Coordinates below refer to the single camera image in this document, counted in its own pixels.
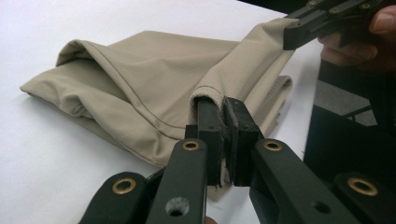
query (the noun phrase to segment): fabric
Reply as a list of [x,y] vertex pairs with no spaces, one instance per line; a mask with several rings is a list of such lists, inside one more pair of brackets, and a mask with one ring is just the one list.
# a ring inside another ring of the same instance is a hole
[[56,67],[21,86],[75,122],[142,160],[164,166],[185,125],[196,120],[194,98],[221,108],[224,96],[244,101],[268,133],[290,90],[279,73],[283,29],[294,20],[259,24],[240,42],[143,32],[110,46],[74,40]]

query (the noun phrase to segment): human hand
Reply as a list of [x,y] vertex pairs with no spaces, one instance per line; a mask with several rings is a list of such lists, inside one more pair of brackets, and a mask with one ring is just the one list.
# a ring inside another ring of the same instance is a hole
[[213,218],[205,217],[205,224],[218,224]]
[[378,42],[362,41],[338,48],[341,35],[326,35],[318,41],[323,44],[320,57],[339,66],[357,65],[363,70],[396,71],[396,6],[380,9],[373,16],[369,31],[378,35]]

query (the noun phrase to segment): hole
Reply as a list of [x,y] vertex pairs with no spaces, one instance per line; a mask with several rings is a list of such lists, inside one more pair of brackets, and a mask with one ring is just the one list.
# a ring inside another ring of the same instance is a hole
[[282,146],[276,142],[267,141],[264,143],[264,147],[271,151],[279,151],[282,149]]
[[171,217],[183,217],[189,213],[190,205],[189,200],[177,197],[169,200],[166,203],[165,211]]
[[317,209],[318,212],[323,214],[329,214],[332,211],[326,203],[314,202],[312,203],[312,206]]
[[132,178],[123,178],[114,183],[113,192],[116,194],[125,194],[134,190],[134,187],[136,187],[136,181]]
[[171,214],[169,214],[171,217],[181,217],[183,216],[183,213],[179,210],[171,211]]
[[360,194],[367,196],[375,196],[378,194],[378,189],[375,187],[374,184],[370,183],[369,181],[356,177],[351,177],[348,179],[347,183],[350,188]]
[[126,190],[129,187],[131,187],[131,182],[129,182],[129,181],[122,181],[121,183],[119,183],[117,185],[118,190]]
[[199,147],[199,144],[197,142],[194,142],[194,141],[185,142],[183,144],[183,148],[188,150],[188,151],[198,149],[198,147]]

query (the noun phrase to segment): white table surface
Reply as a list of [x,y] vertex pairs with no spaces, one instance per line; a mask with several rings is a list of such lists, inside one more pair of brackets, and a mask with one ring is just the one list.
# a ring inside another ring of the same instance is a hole
[[[158,168],[81,128],[19,86],[51,69],[72,39],[107,45],[145,30],[240,40],[282,14],[234,0],[0,1],[0,223],[78,223],[112,175]],[[296,51],[281,75],[294,88],[270,137],[302,157],[319,67],[320,45]],[[218,223],[259,223],[248,188],[223,189],[207,201]]]

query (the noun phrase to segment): fabric fold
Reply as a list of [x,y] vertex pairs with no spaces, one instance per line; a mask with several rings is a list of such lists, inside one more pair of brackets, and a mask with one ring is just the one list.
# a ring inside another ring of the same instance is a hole
[[292,51],[282,49],[278,19],[257,25],[240,42],[143,32],[110,46],[73,40],[56,67],[21,89],[142,160],[164,166],[194,123],[196,97],[221,108],[224,96],[246,103],[264,133],[276,124],[290,91],[279,73]]

